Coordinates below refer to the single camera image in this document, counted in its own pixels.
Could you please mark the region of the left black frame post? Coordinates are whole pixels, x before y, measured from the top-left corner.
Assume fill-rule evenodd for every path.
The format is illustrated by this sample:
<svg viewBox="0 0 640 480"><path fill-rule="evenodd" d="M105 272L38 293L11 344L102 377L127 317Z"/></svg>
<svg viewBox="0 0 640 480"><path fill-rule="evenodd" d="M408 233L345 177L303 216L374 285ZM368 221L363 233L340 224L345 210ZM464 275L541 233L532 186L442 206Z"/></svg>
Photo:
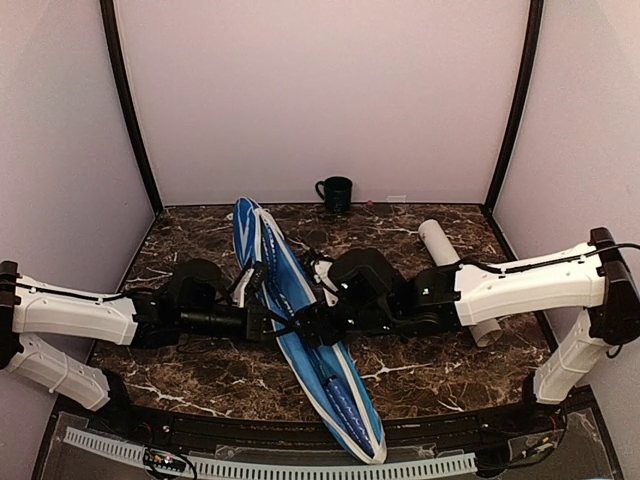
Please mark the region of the left black frame post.
<svg viewBox="0 0 640 480"><path fill-rule="evenodd" d="M129 84L124 51L116 18L116 2L113 0L100 0L99 5L109 61L119 99L120 109L147 199L154 215L157 216L164 210L164 205L152 173L151 164L144 145L142 132L134 106L134 99Z"/></svg>

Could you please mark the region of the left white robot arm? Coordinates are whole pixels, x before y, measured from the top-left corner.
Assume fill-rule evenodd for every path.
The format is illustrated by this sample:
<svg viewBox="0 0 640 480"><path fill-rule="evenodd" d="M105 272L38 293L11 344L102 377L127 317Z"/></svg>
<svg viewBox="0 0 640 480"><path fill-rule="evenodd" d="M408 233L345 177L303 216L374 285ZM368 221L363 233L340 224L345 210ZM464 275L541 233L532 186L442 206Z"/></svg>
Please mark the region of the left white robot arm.
<svg viewBox="0 0 640 480"><path fill-rule="evenodd" d="M1 264L1 367L90 411L120 436L141 427L140 412L129 405L122 378L89 367L47 344L41 334L111 342L134 349L178 344L184 334L235 337L252 342L278 337L274 322L288 320L257 298L266 278L261 262L245 266L231 283L213 262L179 264L157 288L136 287L100 294L54 287L19 273L14 261Z"/></svg>

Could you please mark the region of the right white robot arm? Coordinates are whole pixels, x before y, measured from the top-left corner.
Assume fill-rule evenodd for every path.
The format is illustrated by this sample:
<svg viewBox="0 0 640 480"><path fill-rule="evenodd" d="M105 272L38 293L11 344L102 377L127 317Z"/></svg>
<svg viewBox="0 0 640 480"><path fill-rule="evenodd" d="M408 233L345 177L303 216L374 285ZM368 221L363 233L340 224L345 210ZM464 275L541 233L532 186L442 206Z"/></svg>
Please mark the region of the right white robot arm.
<svg viewBox="0 0 640 480"><path fill-rule="evenodd" d="M406 279L377 249L332 259L307 251L302 265L325 300L302 318L307 340L330 345L346 334L426 337L481 329L515 314L577 307L569 334L526 381L510 413L521 434L534 432L609 350L639 337L639 294L605 227L588 241L529 260L485 264L460 257L440 224L418 230L435 265Z"/></svg>

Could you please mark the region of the right black frame post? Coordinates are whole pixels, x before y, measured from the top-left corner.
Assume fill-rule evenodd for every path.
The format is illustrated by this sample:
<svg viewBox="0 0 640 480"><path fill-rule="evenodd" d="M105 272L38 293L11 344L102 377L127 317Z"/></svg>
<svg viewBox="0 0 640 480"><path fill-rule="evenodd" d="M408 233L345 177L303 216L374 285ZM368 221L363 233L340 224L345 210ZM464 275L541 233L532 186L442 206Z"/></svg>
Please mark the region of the right black frame post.
<svg viewBox="0 0 640 480"><path fill-rule="evenodd" d="M544 0L530 0L522 54L507 123L483 208L492 215L498 204L514 152L528 97L542 25Z"/></svg>

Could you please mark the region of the blue badminton racket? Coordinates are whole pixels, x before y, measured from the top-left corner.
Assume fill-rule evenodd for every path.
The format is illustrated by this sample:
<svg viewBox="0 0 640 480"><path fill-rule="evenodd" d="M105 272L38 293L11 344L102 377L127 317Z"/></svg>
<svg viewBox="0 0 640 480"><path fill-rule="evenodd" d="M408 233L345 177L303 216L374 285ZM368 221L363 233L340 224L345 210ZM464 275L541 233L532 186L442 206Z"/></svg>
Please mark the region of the blue badminton racket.
<svg viewBox="0 0 640 480"><path fill-rule="evenodd" d="M369 456L374 451L356 404L343 382L330 376L324 383L324 390L338 418L349 437Z"/></svg>

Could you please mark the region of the blue racket bag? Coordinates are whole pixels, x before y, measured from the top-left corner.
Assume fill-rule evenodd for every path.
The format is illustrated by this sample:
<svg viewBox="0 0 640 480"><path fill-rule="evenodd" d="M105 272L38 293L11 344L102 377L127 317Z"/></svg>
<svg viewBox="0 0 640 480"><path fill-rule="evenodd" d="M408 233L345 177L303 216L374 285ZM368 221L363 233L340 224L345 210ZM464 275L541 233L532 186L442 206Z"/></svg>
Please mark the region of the blue racket bag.
<svg viewBox="0 0 640 480"><path fill-rule="evenodd" d="M360 461L382 464L387 458L381 419L364 387L353 360L341 342L310 347L299 337L299 311L318 304L300 263L290 249L273 216L256 201L241 197L233 207L233 248L240 266L257 262L267 274L257 299L270 311L287 316L291 323L271 321L272 331L282 326L298 328L298 333L276 336L276 341L311 405L338 443ZM330 377L339 378L357 406L367 430L374 455L366 454L345 432L324 390Z"/></svg>

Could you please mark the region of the black frame post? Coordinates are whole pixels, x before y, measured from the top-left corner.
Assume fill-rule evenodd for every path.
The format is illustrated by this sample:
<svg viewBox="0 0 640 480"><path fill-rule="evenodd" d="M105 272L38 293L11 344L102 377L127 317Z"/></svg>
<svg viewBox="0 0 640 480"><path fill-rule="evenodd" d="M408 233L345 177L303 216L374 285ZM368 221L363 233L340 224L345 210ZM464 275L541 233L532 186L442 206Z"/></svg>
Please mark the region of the black frame post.
<svg viewBox="0 0 640 480"><path fill-rule="evenodd" d="M120 109L147 199L154 215L157 216L164 210L164 205L152 173L151 164L144 145L142 132L134 106L134 99L129 84L124 51L116 18L116 2L113 0L100 0L99 5L109 61L119 99Z"/></svg>
<svg viewBox="0 0 640 480"><path fill-rule="evenodd" d="M514 152L528 97L542 25L544 0L530 0L522 54L507 123L483 208L492 215L498 204Z"/></svg>

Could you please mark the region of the white shuttlecock tube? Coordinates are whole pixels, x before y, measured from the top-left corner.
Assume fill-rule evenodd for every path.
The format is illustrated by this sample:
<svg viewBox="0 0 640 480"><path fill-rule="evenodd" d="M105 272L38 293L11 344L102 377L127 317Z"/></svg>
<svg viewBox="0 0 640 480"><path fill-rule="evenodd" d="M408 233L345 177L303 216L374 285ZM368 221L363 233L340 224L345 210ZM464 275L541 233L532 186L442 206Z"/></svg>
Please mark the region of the white shuttlecock tube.
<svg viewBox="0 0 640 480"><path fill-rule="evenodd" d="M435 219L422 222L418 228L418 235L437 266L453 264L460 260L444 230ZM495 318L485 320L478 325L468 326L467 329L480 348L492 345L502 336L502 328Z"/></svg>

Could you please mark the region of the dark green mug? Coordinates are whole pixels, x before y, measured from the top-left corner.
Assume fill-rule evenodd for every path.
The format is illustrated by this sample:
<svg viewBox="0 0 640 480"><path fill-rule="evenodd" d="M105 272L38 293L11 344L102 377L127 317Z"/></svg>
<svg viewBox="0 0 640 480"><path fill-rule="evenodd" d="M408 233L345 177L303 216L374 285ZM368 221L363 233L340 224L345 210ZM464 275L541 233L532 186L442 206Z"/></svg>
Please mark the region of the dark green mug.
<svg viewBox="0 0 640 480"><path fill-rule="evenodd" d="M350 210L353 182L343 176L332 176L315 184L316 194L325 208L334 214L344 214Z"/></svg>

